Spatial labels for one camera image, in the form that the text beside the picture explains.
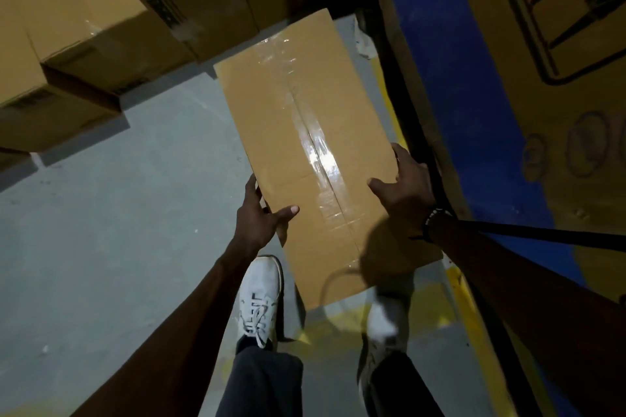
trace forearm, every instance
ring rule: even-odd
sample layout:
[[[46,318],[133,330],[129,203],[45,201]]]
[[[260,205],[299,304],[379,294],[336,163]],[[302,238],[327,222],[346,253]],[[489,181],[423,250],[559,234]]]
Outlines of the forearm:
[[[254,255],[231,242],[192,294],[73,415],[198,415]]]
[[[447,215],[429,234],[583,412],[624,412],[626,311]]]

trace gray floor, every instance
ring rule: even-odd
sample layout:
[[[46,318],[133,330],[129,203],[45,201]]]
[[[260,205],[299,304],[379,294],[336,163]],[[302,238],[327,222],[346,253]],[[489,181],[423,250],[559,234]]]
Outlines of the gray floor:
[[[356,54],[352,20],[337,28],[393,140],[371,66]],[[0,413],[69,413],[191,292],[231,238],[251,169],[212,62],[140,87],[123,107],[125,117],[0,176]],[[284,260],[276,239],[268,249]],[[443,412],[493,415],[442,264],[418,270],[414,285],[410,356]],[[310,344],[284,347],[305,362],[305,415],[364,415],[355,380],[361,337],[349,317],[370,296],[309,314]],[[449,308],[446,319],[419,314],[433,300]],[[289,307],[286,332],[297,336]],[[219,402],[235,330],[233,319],[202,415]]]

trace hand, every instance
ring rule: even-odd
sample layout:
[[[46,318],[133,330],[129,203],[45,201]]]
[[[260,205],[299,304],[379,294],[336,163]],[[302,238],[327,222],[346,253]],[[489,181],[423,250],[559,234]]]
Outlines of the hand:
[[[407,233],[415,234],[421,231],[422,223],[435,205],[428,167],[413,160],[400,145],[392,143],[391,147],[397,159],[395,183],[370,178],[367,184],[391,220],[399,222]]]
[[[289,222],[300,211],[296,205],[287,206],[276,213],[263,211],[260,203],[261,192],[255,187],[256,181],[252,174],[246,183],[246,197],[244,204],[237,210],[237,226],[233,238],[234,244],[243,247],[246,254],[252,256],[256,256],[270,242],[280,224]]]

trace white shoelace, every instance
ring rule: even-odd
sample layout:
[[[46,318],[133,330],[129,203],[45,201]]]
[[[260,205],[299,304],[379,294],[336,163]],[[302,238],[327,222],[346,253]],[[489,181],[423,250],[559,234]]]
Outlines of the white shoelace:
[[[246,301],[241,300],[240,306],[243,306]],[[243,312],[239,311],[239,319],[242,327],[244,328],[244,334],[246,336],[254,337],[257,339],[257,344],[261,347],[265,347],[267,342],[267,336],[265,341],[261,339],[261,334],[265,334],[265,330],[269,327],[269,319],[271,314],[268,315],[267,311],[270,309],[270,299],[265,297],[264,299],[255,298],[250,299],[250,308],[247,310],[246,318],[244,318]]]

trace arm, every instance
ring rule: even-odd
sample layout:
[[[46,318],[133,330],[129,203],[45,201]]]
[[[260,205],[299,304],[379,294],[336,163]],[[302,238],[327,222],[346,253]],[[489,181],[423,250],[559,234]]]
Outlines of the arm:
[[[435,204],[428,169],[393,147],[397,183],[371,179],[369,186],[391,220],[414,234]],[[626,310],[445,214],[428,231],[580,411],[626,414]]]
[[[226,251],[187,299],[74,413],[82,416],[196,416],[207,392],[239,285],[248,265],[297,206],[265,214],[255,188],[237,211]]]

